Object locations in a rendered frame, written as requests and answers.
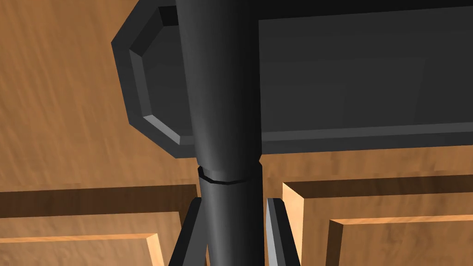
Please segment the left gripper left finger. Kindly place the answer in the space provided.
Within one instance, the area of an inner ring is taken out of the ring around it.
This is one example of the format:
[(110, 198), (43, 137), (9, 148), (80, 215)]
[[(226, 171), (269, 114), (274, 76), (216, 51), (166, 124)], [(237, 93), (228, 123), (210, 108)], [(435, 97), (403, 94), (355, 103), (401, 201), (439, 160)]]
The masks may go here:
[(191, 202), (168, 266), (206, 266), (207, 223), (201, 197)]

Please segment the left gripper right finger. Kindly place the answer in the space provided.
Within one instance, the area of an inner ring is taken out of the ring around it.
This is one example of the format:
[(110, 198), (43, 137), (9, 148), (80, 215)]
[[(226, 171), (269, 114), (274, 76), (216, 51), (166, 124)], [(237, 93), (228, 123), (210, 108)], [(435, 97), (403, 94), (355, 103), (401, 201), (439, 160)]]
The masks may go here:
[(285, 205), (267, 198), (266, 235), (269, 266), (301, 266)]

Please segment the brown wooden door leaf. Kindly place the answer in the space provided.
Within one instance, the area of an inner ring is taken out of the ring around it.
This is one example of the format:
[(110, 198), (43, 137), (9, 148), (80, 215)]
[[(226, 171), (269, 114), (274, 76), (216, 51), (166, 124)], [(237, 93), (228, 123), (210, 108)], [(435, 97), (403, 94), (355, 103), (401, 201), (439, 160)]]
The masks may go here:
[[(0, 191), (152, 186), (197, 181), (126, 118), (110, 42), (137, 0), (0, 0)], [(473, 146), (264, 155), (265, 193), (283, 181), (473, 174)], [(0, 232), (99, 234), (177, 213), (1, 221)], [(0, 266), (145, 266), (145, 239), (0, 244)]]

